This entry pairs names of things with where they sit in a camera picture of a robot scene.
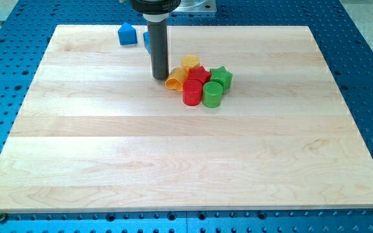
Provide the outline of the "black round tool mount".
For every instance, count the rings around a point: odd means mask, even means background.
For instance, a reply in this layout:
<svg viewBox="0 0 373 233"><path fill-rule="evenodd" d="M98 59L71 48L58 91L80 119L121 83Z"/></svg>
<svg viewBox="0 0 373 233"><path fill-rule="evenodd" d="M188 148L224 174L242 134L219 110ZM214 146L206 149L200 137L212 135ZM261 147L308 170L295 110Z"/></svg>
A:
<svg viewBox="0 0 373 233"><path fill-rule="evenodd" d="M130 0L130 6L137 12L149 15L166 14L175 10L181 0Z"/></svg>

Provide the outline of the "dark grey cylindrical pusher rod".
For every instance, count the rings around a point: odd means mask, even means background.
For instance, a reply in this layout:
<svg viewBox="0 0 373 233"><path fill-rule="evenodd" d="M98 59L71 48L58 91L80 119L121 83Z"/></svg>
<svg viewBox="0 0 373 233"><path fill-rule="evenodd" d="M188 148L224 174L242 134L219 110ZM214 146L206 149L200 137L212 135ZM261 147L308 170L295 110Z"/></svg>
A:
<svg viewBox="0 0 373 233"><path fill-rule="evenodd" d="M150 39L150 56L152 74L157 80L165 80L168 77L168 13L151 15L143 14L148 27Z"/></svg>

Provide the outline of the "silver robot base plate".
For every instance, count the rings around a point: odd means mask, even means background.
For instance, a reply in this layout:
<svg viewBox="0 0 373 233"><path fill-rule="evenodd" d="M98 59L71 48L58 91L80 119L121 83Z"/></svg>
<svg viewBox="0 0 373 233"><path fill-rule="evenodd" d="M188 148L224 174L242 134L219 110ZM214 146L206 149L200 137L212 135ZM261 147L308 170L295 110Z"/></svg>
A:
<svg viewBox="0 0 373 233"><path fill-rule="evenodd" d="M216 0L181 0L174 13L186 14L215 14Z"/></svg>

